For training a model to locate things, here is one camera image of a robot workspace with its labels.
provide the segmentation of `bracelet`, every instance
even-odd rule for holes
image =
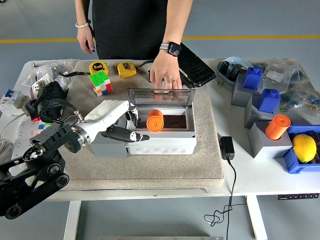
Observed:
[[[85,24],[82,24],[82,25],[78,25],[78,22],[76,22],[76,23],[75,23],[75,27],[76,27],[77,29],[81,29],[81,28],[84,28],[84,27],[86,27],[86,26],[89,26],[90,23],[91,23],[91,20],[90,20],[90,19],[88,19],[88,21],[87,21]]]

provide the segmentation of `gray stand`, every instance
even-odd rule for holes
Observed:
[[[244,74],[239,74],[233,86],[231,104],[239,107],[246,107],[252,94],[261,95],[264,90],[264,83],[261,80],[257,90],[244,87]]]
[[[280,114],[279,105],[273,113],[259,111],[258,100],[260,95],[253,94],[244,111],[244,127],[250,129],[255,122],[271,121],[276,115]]]
[[[118,127],[126,127],[126,118],[119,118]],[[98,158],[126,158],[128,156],[125,142],[110,139],[105,132],[99,132],[90,144],[93,153]]]
[[[257,121],[248,132],[248,139],[254,158],[282,158],[292,147],[287,131],[278,140],[268,138],[265,134],[268,125],[268,121]]]

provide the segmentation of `lemon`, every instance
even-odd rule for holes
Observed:
[[[307,163],[316,155],[316,142],[311,136],[299,134],[293,138],[292,145],[296,158],[300,162]]]

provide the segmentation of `blue tray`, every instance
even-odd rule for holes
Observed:
[[[288,134],[303,134],[309,131],[315,131],[320,134],[320,125],[291,125],[287,129]],[[298,161],[293,147],[290,148],[283,157],[286,169],[290,174],[299,174],[300,172],[320,172],[320,163],[301,163]]]

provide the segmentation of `black phone case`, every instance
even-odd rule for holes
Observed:
[[[183,43],[178,63],[181,81],[189,89],[202,87],[216,78],[216,72]]]

